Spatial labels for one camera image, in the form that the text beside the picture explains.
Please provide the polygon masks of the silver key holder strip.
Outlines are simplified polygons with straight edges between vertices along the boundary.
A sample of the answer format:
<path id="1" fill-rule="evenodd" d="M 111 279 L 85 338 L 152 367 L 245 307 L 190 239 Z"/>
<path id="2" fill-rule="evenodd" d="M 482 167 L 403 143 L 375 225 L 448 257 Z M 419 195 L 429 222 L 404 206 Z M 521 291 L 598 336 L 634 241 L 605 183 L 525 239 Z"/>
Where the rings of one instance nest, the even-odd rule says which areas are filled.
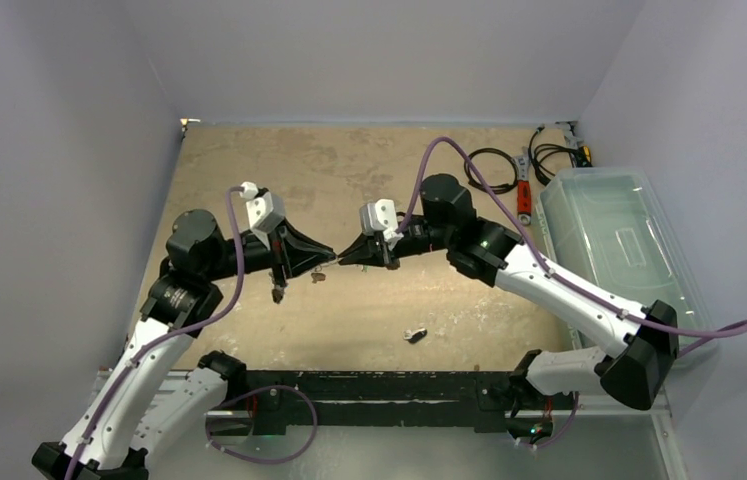
<path id="1" fill-rule="evenodd" d="M 317 265 L 311 272 L 310 277 L 313 284 L 317 284 L 319 282 L 323 282 L 326 280 L 326 270 L 330 267 L 334 267 L 338 265 L 337 260 L 333 260 L 330 262 L 326 262 L 320 265 Z"/>

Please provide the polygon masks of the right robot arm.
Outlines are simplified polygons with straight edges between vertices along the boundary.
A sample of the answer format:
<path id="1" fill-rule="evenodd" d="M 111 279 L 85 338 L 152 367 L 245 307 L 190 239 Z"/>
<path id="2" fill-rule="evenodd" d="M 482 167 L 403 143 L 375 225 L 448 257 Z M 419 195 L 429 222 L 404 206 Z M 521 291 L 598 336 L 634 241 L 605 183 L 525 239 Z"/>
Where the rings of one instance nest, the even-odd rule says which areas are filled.
<path id="1" fill-rule="evenodd" d="M 340 264 L 395 270 L 403 258 L 443 250 L 459 274 L 536 304 L 593 343 L 528 352 L 510 378 L 518 404 L 577 392 L 652 407 L 678 357 L 672 306 L 615 295 L 534 252 L 523 235 L 478 216 L 471 193 L 449 174 L 424 179 L 419 199 L 418 216 L 398 213 L 389 199 L 361 207 L 361 232 L 339 254 Z"/>

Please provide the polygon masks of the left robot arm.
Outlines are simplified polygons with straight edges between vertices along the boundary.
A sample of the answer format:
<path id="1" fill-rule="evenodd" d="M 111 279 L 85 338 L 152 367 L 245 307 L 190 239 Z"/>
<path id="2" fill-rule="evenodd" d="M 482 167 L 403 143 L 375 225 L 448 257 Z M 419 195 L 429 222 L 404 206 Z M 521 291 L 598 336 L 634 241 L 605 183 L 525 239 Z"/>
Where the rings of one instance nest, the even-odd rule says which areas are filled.
<path id="1" fill-rule="evenodd" d="M 246 364 L 221 351 L 203 355 L 166 397 L 158 392 L 178 359 L 208 326 L 234 307 L 218 283 L 267 271 L 274 290 L 333 261 L 334 250 L 258 207 L 251 227 L 225 238 L 203 209 L 180 214 L 166 243 L 159 278 L 109 378 L 77 423 L 34 452 L 47 479 L 146 479 L 163 452 L 212 409 L 242 407 L 255 416 L 281 384 L 254 384 Z"/>

